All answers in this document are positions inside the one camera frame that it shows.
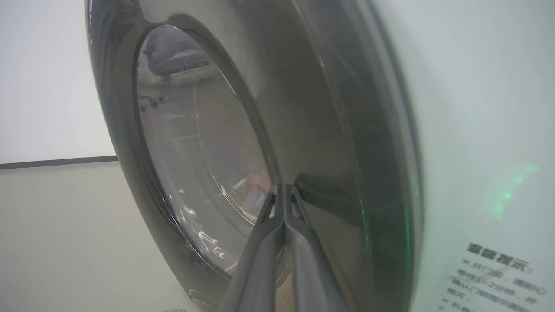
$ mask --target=floor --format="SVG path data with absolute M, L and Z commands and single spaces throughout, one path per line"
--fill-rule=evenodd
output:
M 195 312 L 119 163 L 0 170 L 0 311 Z

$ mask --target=white wall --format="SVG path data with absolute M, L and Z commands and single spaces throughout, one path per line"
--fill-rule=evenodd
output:
M 84 1 L 1 1 L 0 29 L 0 163 L 114 155 Z
M 198 311 L 119 163 L 0 170 L 0 311 Z

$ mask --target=washing machine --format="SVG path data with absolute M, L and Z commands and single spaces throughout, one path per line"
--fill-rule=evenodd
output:
M 88 0 L 86 15 L 123 172 L 200 311 L 555 306 L 553 3 Z M 306 235 L 288 238 L 286 209 L 259 251 L 288 200 Z

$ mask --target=green light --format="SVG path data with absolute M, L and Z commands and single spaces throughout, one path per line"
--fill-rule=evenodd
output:
M 490 195 L 490 207 L 492 215 L 499 221 L 502 220 L 505 204 L 513 197 L 517 188 L 533 173 L 538 171 L 536 165 L 522 165 L 514 168 L 512 173 L 506 176 L 506 180 L 496 183 Z

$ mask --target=wall trim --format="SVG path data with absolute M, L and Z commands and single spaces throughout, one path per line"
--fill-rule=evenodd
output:
M 37 162 L 0 164 L 0 170 L 60 166 L 60 165 L 71 165 L 71 164 L 104 163 L 104 162 L 117 162 L 117 161 L 118 161 L 118 157 L 115 156 L 115 155 L 114 156 L 98 156 L 98 157 L 39 160 Z

